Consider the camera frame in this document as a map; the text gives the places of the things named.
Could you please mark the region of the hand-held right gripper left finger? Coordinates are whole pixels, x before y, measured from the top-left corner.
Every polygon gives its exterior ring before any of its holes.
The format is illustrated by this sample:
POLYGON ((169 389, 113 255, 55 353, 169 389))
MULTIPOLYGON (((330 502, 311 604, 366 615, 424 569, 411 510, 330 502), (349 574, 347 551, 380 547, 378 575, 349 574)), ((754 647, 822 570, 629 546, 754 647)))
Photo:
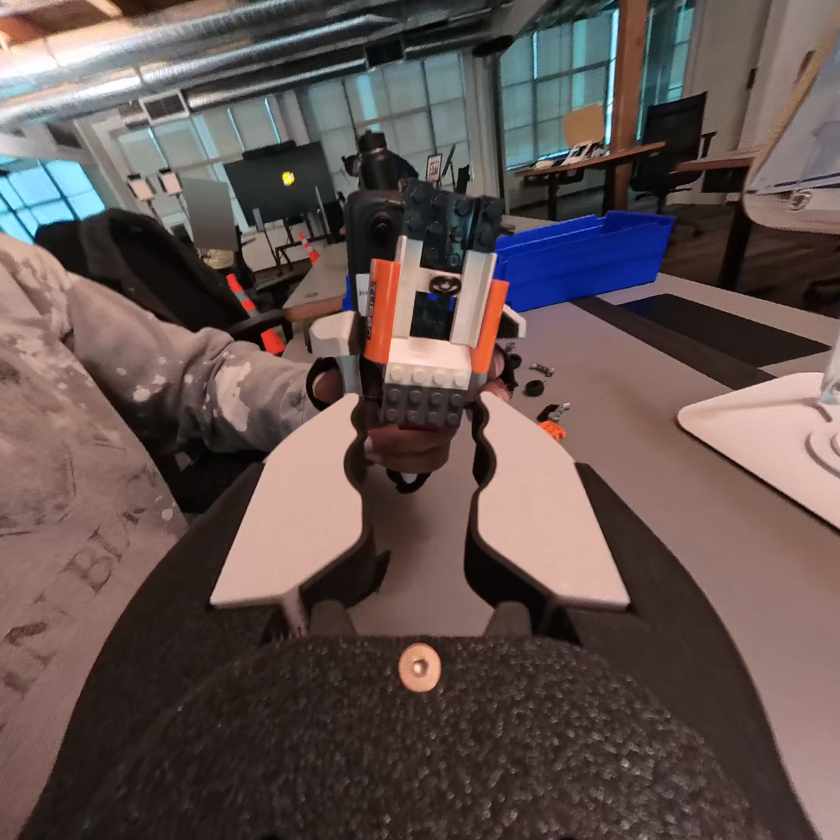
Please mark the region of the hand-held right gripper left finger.
POLYGON ((266 458, 211 594, 211 606, 278 605, 297 592, 354 606, 383 578, 361 489, 365 411, 349 394, 266 458))

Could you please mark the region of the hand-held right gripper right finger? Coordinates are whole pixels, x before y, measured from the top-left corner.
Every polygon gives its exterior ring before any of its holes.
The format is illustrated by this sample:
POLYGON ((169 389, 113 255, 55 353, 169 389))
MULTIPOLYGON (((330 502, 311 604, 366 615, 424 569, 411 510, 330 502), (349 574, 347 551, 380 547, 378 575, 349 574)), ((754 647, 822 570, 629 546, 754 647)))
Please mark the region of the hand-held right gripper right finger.
POLYGON ((509 572, 549 603, 624 612, 631 599, 572 456, 489 392, 472 417, 472 568, 509 572))

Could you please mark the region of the orange white lego car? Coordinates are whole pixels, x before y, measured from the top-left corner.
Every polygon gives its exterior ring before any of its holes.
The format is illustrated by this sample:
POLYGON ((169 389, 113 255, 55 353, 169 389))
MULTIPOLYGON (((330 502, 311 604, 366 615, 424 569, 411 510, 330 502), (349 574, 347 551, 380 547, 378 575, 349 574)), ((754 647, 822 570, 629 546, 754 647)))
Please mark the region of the orange white lego car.
POLYGON ((457 428, 462 413, 487 383, 496 348, 498 312, 509 284, 495 278, 497 240, 508 234, 502 204, 410 179, 402 192, 402 360, 421 386, 419 411, 381 411, 382 424, 457 428))

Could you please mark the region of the white book stand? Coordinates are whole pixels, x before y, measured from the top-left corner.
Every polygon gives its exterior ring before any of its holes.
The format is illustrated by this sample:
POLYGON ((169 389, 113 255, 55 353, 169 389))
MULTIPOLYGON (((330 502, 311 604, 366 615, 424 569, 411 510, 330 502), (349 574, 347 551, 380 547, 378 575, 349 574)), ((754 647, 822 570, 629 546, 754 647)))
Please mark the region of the white book stand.
POLYGON ((838 340, 823 373, 786 374, 683 407, 678 426, 839 527, 838 340))

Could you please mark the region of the person's left forearm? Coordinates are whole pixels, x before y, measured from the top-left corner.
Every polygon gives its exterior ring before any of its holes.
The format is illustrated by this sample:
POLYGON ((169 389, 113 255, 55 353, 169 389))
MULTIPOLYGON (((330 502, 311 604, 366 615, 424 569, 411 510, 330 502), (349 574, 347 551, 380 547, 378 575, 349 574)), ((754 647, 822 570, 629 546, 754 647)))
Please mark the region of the person's left forearm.
POLYGON ((67 344, 111 406, 149 445, 200 440, 213 452, 268 454, 343 396, 333 363, 277 357, 227 333, 191 332, 91 280, 67 274, 67 344))

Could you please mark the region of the person's left hand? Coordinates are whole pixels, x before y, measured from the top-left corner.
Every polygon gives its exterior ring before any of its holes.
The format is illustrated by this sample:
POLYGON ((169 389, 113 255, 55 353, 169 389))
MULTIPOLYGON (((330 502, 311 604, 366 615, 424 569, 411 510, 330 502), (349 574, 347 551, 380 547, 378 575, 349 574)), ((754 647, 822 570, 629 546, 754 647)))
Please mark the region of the person's left hand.
POLYGON ((364 385, 367 417, 364 453, 368 462, 410 476, 431 474, 441 469, 447 463, 456 430, 402 429, 395 424, 382 424, 374 404, 374 397, 380 396, 381 389, 377 383, 364 385))

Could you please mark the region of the black monitor screen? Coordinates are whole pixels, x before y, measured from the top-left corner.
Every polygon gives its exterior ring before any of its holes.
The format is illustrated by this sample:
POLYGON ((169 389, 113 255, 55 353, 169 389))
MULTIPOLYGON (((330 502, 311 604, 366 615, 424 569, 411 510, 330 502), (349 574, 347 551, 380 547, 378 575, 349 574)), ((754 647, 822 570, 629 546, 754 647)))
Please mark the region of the black monitor screen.
POLYGON ((249 227, 315 214, 337 199, 320 142, 278 143, 223 164, 249 227))

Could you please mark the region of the blue storage bin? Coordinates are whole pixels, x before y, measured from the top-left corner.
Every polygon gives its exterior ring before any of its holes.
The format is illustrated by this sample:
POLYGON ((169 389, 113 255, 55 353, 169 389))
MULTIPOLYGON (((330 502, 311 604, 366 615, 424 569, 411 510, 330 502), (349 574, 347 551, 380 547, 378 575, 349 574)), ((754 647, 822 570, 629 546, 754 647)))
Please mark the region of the blue storage bin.
POLYGON ((515 312, 656 279, 674 219, 610 211, 511 236, 496 246, 495 278, 515 312))

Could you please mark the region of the orange striped cone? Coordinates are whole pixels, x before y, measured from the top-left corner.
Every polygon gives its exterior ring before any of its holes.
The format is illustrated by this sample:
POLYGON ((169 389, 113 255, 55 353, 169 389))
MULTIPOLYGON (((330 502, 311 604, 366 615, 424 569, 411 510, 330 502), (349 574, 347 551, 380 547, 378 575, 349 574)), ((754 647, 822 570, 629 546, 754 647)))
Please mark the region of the orange striped cone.
POLYGON ((258 343, 269 354, 280 356, 293 337, 291 324, 282 310, 260 312, 255 302, 240 285, 236 275, 229 273, 226 281, 232 294, 245 311, 245 318, 231 325, 229 334, 236 341, 258 343))

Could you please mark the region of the wooden desk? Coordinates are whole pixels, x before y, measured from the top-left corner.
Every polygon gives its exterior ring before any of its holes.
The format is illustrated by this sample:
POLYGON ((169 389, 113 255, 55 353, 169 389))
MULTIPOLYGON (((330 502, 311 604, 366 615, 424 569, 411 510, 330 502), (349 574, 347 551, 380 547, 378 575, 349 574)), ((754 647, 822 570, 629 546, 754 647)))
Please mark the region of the wooden desk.
POLYGON ((703 179, 704 193, 735 194, 733 216, 726 247, 718 273, 717 286, 726 291, 738 291, 742 264, 747 252, 753 221, 747 215, 742 191, 756 152, 733 153, 724 157, 705 157, 678 163, 677 173, 698 173, 703 179))
POLYGON ((637 159, 644 159, 648 156, 656 156, 667 148, 665 141, 653 143, 641 143, 632 148, 606 151, 596 156, 574 157, 571 162, 564 161, 557 165, 533 164, 530 167, 514 171, 513 175, 524 186, 536 187, 545 186, 547 189, 547 219, 551 223, 558 219, 558 202, 560 197, 560 186, 564 183, 576 182, 576 174, 590 170, 604 171, 604 184, 602 191, 602 208, 600 215, 604 215, 614 209, 624 209, 627 206, 627 197, 616 199, 616 172, 625 166, 632 165, 637 159))

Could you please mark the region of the black office chair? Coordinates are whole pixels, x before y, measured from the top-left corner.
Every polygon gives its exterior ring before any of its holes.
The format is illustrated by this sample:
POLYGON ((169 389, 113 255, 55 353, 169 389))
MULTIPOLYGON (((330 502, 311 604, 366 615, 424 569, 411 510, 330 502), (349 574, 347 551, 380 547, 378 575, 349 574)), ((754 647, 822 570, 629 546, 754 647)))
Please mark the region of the black office chair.
POLYGON ((214 269, 194 248, 140 213, 110 208, 80 221, 40 225, 35 243, 70 272, 193 332, 215 328, 229 334, 231 325, 245 318, 226 281, 234 273, 244 288, 247 269, 239 255, 233 265, 214 269))
POLYGON ((630 187, 638 197, 653 197, 656 214, 665 211, 668 196, 700 178, 699 171, 677 171, 678 164, 708 153, 715 132, 703 132, 707 92, 657 104, 647 110, 642 142, 663 143, 633 164, 630 187))

